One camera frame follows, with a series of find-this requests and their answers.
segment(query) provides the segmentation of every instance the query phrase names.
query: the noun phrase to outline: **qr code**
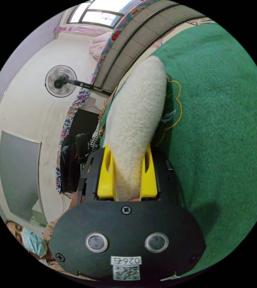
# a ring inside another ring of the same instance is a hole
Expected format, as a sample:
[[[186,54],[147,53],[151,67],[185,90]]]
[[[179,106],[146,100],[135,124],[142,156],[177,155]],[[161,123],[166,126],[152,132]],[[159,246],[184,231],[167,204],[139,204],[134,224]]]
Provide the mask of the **qr code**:
[[[114,265],[113,266],[114,280],[140,280],[139,265]]]

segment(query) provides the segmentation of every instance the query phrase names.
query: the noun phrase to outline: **person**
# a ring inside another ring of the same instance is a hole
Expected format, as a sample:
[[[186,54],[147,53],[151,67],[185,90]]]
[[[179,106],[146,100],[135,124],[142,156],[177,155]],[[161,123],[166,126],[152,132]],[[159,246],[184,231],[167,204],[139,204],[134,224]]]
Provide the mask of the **person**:
[[[35,259],[37,260],[44,259],[47,263],[47,266],[50,267],[51,269],[72,277],[77,277],[79,279],[96,281],[95,279],[91,279],[82,275],[76,276],[63,270],[62,267],[55,260],[53,254],[49,249],[50,238],[53,234],[53,230],[56,223],[64,213],[66,213],[71,208],[77,205],[77,198],[78,198],[78,192],[74,194],[70,202],[69,208],[66,211],[64,211],[54,221],[51,221],[50,223],[47,224],[47,226],[44,229],[42,238],[39,235],[35,234],[34,232],[26,229],[25,227],[11,220],[8,220],[6,222],[6,226],[8,230],[11,232],[11,234],[16,238],[16,240],[22,245],[23,248],[25,248]],[[84,200],[85,197],[82,196],[81,203],[83,203]],[[131,201],[139,201],[139,198],[132,199]]]

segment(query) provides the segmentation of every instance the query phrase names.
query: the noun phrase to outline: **green fabric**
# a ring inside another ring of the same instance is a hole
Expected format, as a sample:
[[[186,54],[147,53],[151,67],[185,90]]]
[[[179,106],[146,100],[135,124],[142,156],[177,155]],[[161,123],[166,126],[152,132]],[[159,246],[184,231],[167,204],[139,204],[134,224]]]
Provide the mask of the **green fabric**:
[[[176,170],[183,206],[198,221],[207,244],[187,276],[229,255],[257,221],[257,67],[217,24],[184,30],[153,55],[180,83],[183,107],[180,122],[160,148]],[[160,124],[157,139],[180,115],[179,87],[171,83],[168,90],[165,113],[176,113],[170,123]]]

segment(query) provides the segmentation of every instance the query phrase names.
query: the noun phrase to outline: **face mask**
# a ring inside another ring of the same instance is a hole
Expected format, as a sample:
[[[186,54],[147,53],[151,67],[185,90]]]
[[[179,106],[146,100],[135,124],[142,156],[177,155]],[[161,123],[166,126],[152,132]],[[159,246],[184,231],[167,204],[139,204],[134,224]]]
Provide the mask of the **face mask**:
[[[41,237],[24,227],[20,233],[22,236],[23,245],[27,250],[37,254],[40,257],[43,257],[46,254],[47,245]]]

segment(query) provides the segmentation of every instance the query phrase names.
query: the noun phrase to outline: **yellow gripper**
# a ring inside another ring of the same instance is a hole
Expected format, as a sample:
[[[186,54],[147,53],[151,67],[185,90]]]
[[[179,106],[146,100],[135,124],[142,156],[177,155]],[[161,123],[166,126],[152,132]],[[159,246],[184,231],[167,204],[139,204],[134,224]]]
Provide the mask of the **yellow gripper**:
[[[113,155],[108,145],[104,148],[104,157],[99,175],[97,194],[100,199],[116,200]],[[155,169],[152,152],[150,146],[148,146],[142,161],[140,201],[142,198],[155,198],[156,196],[157,186]]]

